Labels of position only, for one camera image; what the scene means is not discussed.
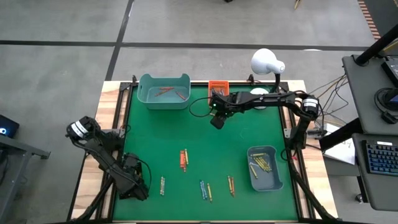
floor tile line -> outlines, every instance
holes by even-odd
[[[105,81],[112,80],[114,68],[116,66],[116,62],[118,61],[120,48],[122,45],[124,34],[126,33],[127,24],[129,22],[130,12],[132,9],[133,2],[134,2],[134,0],[129,0],[129,2],[127,3],[126,10],[124,12],[124,16],[123,16],[123,20],[122,20],[122,24],[120,26],[118,38],[116,39],[116,45],[115,45],[113,53],[112,53],[111,61],[109,62],[108,70],[106,71]]]
[[[115,42],[91,42],[91,41],[0,40],[0,45],[114,47],[114,46],[116,46],[116,43]]]
[[[261,49],[270,50],[335,50],[364,51],[369,46],[316,46],[316,45],[269,45],[269,44],[206,44],[206,43],[155,43],[123,42],[121,47],[158,48],[158,49]]]

gray desk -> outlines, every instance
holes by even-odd
[[[21,178],[32,155],[48,159],[49,152],[0,136],[0,149],[8,152],[8,169],[0,185],[0,223],[5,223]]]
[[[322,150],[329,149],[351,138],[354,133],[396,135],[398,124],[387,124],[374,104],[374,94],[381,88],[394,88],[381,68],[383,58],[372,58],[366,66],[359,66],[353,57],[343,57],[349,87],[353,94],[358,118],[320,140]]]
[[[351,165],[345,162],[340,162],[335,159],[323,157],[328,175],[343,175],[350,177],[360,176],[357,164]]]
[[[384,211],[398,211],[398,177],[389,175],[369,174],[366,170],[366,149],[363,140],[393,142],[398,145],[397,136],[377,136],[370,134],[353,134],[359,173],[364,185],[367,200],[373,209]]]

teal bin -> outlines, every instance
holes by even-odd
[[[161,88],[173,87],[173,89],[161,93]],[[191,79],[187,74],[180,78],[152,78],[145,74],[139,80],[138,100],[150,110],[182,110],[188,106],[191,95]]]

wooden table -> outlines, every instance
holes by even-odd
[[[305,85],[303,80],[287,80],[290,91],[303,90],[305,91]],[[99,123],[102,129],[111,129],[113,124],[114,113],[116,111],[116,102],[119,94],[120,81],[109,81],[104,82],[101,98],[99,99],[98,109],[96,112],[95,119]],[[124,109],[126,107],[127,94],[123,96],[123,102],[121,106],[121,113],[119,119],[120,127],[122,125],[124,117]],[[290,128],[289,112],[287,108],[284,108],[284,114],[286,118],[287,127]],[[308,139],[307,144],[311,144],[319,147],[319,142],[314,139]],[[325,163],[323,162],[323,156],[320,150],[307,147],[302,150],[305,169],[308,176],[308,183],[311,191],[314,193],[319,202],[324,208],[334,217],[337,217],[337,211],[333,195],[331,192],[328,175],[326,173]],[[78,189],[76,198],[73,202],[73,210],[71,218],[79,217],[90,205],[96,194],[99,192],[101,187],[101,180],[103,171],[98,168],[98,163],[91,157],[88,156],[83,164],[80,181],[78,183]],[[298,187],[300,194],[300,202],[302,204],[303,216],[308,217],[307,203],[304,193]],[[109,207],[110,190],[105,198],[103,217],[106,217]]]

table leg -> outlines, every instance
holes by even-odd
[[[334,133],[321,138],[319,140],[319,145],[321,146],[322,152],[325,152],[327,149],[351,138],[351,135],[354,133],[363,133],[359,118],[352,120]]]
[[[361,191],[362,201],[364,203],[369,203],[368,196],[366,195],[365,186],[363,185],[361,176],[356,177],[356,180],[358,181],[359,190]]]

